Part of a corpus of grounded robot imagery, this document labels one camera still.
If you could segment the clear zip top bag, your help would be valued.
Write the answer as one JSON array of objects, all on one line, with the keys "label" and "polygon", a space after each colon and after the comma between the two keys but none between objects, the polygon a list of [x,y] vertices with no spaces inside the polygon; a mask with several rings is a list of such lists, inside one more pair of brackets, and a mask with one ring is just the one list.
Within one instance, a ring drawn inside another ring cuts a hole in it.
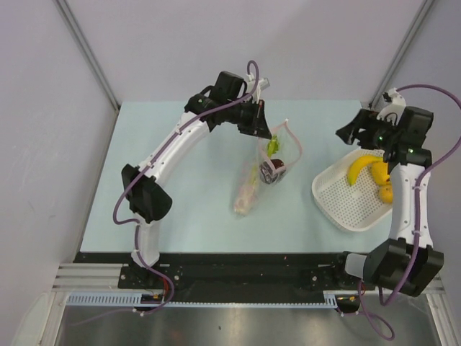
[{"label": "clear zip top bag", "polygon": [[303,147],[285,119],[269,139],[257,138],[238,167],[230,206],[239,218],[248,216],[299,162]]}]

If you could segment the yellow banana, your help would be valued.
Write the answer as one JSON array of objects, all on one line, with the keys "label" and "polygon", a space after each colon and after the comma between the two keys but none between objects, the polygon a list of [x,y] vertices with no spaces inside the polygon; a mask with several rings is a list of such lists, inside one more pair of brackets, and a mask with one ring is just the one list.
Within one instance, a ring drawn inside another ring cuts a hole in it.
[{"label": "yellow banana", "polygon": [[354,185],[362,169],[370,164],[383,161],[381,156],[364,155],[356,159],[350,166],[347,172],[347,182],[350,186]]}]

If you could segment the yellow lemon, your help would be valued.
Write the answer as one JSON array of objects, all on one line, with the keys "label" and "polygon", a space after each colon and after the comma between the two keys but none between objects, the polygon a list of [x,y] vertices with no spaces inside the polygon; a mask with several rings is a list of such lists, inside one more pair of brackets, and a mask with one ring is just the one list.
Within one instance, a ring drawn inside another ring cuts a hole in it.
[{"label": "yellow lemon", "polygon": [[378,192],[379,199],[385,204],[393,203],[393,189],[392,185],[383,185]]}]

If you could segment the green leek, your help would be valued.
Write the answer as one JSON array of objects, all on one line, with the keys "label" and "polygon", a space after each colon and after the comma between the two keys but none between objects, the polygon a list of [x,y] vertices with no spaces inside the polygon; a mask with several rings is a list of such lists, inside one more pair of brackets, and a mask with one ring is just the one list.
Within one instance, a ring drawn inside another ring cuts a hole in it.
[{"label": "green leek", "polygon": [[243,178],[238,189],[233,210],[240,216],[246,216],[257,204],[261,191],[260,184],[272,184],[277,181],[275,164],[271,158],[279,151],[279,140],[273,135],[263,146],[257,146],[257,155],[251,164],[250,170]]}]

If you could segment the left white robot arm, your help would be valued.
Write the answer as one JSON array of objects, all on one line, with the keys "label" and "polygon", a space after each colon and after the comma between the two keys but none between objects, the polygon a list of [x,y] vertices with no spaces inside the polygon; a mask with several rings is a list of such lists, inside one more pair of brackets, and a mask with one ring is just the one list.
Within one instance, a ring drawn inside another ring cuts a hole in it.
[{"label": "left white robot arm", "polygon": [[157,284],[159,271],[153,265],[160,257],[160,221],[172,207],[164,185],[177,164],[211,131],[223,124],[236,125],[244,135],[271,138],[261,92],[266,78],[249,74],[246,79],[222,71],[214,85],[189,99],[175,128],[161,145],[139,165],[122,169],[123,198],[133,213],[135,230],[134,279],[144,288]]}]

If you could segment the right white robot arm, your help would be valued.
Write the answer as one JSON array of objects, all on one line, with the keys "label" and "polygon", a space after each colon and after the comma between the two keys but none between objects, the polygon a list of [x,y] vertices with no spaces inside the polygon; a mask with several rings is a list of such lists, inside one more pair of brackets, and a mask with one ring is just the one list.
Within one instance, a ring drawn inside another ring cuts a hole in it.
[{"label": "right white robot arm", "polygon": [[336,131],[346,144],[380,149],[393,189],[390,233],[368,254],[344,253],[344,264],[334,268],[332,280],[349,289],[361,279],[379,289],[419,296],[439,273],[444,255],[434,250],[427,223],[427,194],[431,152],[423,147],[434,114],[404,107],[393,122],[377,112],[361,109]]}]

